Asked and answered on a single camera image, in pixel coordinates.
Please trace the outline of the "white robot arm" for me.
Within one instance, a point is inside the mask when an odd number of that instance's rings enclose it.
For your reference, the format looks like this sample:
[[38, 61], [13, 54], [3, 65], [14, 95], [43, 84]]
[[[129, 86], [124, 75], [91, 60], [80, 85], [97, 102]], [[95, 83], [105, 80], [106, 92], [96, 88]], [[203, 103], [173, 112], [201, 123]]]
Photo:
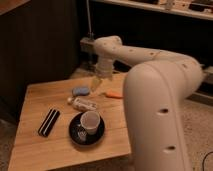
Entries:
[[192, 171], [179, 106], [203, 81], [199, 62], [180, 53], [125, 46], [118, 36], [98, 38], [93, 47], [98, 77], [110, 77], [115, 61], [131, 67], [123, 104], [135, 171]]

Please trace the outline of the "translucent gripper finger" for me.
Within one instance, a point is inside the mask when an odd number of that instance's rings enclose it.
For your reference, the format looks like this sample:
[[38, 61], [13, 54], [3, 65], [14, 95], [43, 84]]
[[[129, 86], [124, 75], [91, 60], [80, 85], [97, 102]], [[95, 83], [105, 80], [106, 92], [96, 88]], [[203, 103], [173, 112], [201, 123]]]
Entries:
[[94, 77], [91, 82], [91, 91], [94, 92], [102, 84], [102, 79], [99, 77]]

